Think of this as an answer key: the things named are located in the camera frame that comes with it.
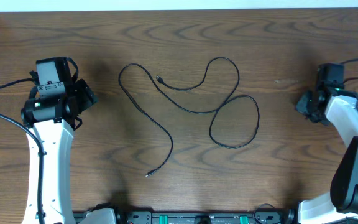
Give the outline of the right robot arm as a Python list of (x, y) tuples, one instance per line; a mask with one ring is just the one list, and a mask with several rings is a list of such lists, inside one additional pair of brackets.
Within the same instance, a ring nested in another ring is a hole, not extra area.
[(358, 94), (345, 82), (344, 64), (322, 64), (315, 89), (295, 106), (311, 122), (333, 125), (347, 148), (329, 192), (299, 203), (298, 223), (358, 223)]

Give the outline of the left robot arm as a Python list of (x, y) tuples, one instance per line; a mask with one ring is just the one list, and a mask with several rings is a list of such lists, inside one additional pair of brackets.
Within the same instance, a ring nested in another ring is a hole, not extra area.
[(74, 223), (70, 200), (70, 151), (79, 115), (98, 98), (69, 57), (38, 60), (35, 80), (21, 109), (28, 130), (29, 190), (24, 223)]

